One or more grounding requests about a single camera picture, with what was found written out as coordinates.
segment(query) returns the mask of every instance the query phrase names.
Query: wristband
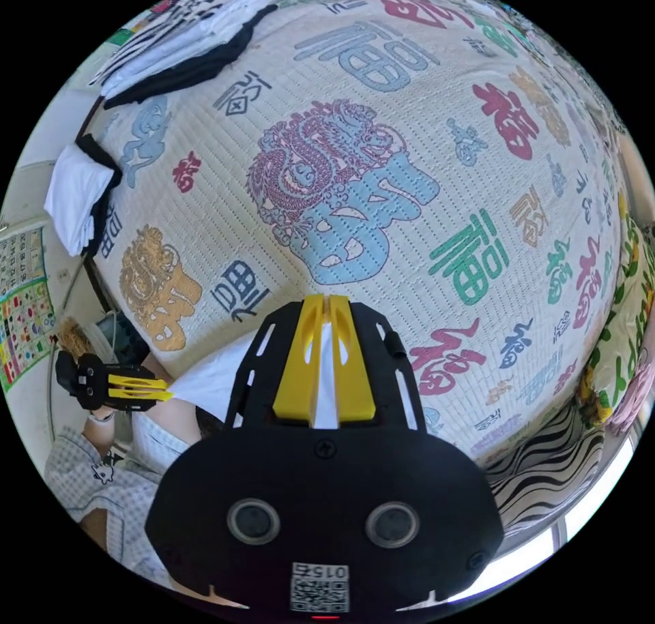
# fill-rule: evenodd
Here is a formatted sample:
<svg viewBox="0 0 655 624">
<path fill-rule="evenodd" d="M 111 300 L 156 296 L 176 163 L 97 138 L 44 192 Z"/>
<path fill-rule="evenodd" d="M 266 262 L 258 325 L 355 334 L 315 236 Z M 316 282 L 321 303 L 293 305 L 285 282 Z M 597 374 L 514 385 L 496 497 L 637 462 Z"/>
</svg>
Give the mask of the wristband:
<svg viewBox="0 0 655 624">
<path fill-rule="evenodd" d="M 109 423 L 112 419 L 114 419 L 114 415 L 116 414 L 116 411 L 110 412 L 104 419 L 98 419 L 93 412 L 89 413 L 89 419 L 96 424 L 107 424 Z"/>
</svg>

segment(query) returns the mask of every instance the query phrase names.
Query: qr code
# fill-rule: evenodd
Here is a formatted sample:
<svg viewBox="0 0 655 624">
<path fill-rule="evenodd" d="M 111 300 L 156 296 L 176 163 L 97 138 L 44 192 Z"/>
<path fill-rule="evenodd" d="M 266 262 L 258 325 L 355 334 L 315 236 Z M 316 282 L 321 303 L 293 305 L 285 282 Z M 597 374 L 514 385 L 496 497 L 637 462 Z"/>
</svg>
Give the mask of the qr code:
<svg viewBox="0 0 655 624">
<path fill-rule="evenodd" d="M 293 564 L 291 610 L 348 612 L 348 568 L 344 565 Z"/>
</svg>

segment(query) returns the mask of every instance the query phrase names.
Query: quilted bedspread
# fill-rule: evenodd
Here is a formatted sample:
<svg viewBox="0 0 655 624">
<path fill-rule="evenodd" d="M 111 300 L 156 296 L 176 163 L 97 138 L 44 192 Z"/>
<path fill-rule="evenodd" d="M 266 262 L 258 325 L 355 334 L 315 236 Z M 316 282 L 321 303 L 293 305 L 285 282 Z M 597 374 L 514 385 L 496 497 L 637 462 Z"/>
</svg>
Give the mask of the quilted bedspread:
<svg viewBox="0 0 655 624">
<path fill-rule="evenodd" d="M 216 79 L 94 117 L 124 171 L 100 274 L 173 376 L 290 300 L 365 302 L 429 430 L 487 464 L 571 398 L 609 314 L 602 105 L 488 4 L 277 2 Z"/>
</svg>

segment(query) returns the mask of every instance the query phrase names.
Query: yellow floral pillow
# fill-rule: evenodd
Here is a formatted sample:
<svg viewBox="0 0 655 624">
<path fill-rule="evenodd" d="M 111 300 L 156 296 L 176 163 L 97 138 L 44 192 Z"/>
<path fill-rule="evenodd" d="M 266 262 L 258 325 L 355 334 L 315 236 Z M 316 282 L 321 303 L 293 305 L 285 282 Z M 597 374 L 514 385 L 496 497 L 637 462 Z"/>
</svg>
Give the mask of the yellow floral pillow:
<svg viewBox="0 0 655 624">
<path fill-rule="evenodd" d="M 614 302 L 577 391 L 589 426 L 607 421 L 628 390 L 655 294 L 655 251 L 627 213 L 623 195 L 619 195 L 619 211 L 621 266 Z"/>
</svg>

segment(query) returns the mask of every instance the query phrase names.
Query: folded white shirt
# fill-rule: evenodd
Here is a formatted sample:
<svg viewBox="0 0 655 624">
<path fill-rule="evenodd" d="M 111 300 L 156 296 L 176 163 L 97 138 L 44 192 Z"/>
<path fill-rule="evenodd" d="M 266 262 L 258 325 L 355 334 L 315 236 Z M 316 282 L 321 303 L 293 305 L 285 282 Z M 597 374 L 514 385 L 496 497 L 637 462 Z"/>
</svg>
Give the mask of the folded white shirt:
<svg viewBox="0 0 655 624">
<path fill-rule="evenodd" d="M 221 421 L 225 421 L 237 370 L 256 334 L 256 330 L 250 332 L 205 357 L 174 381 L 169 387 L 169 392 L 176 398 L 193 403 Z M 403 383 L 399 388 L 408 426 L 416 430 L 416 418 L 409 402 L 407 388 Z M 237 414 L 235 426 L 240 426 L 242 422 L 243 418 Z M 321 334 L 321 373 L 314 428 L 338 428 L 332 362 L 332 325 L 329 323 L 323 325 Z"/>
<path fill-rule="evenodd" d="M 131 37 L 96 73 L 89 85 L 105 82 L 128 62 L 151 48 L 173 42 L 213 16 L 223 15 L 239 0 L 181 0 Z"/>
<path fill-rule="evenodd" d="M 44 210 L 71 257 L 93 239 L 91 209 L 114 176 L 112 169 L 92 160 L 77 144 L 67 146 L 53 170 Z"/>
<path fill-rule="evenodd" d="M 252 20 L 257 12 L 272 2 L 236 0 L 226 5 L 214 16 L 199 21 L 182 34 L 137 55 L 107 78 L 100 89 L 100 95 L 107 100 L 113 98 L 149 76 L 226 44 L 241 30 L 244 23 Z"/>
</svg>

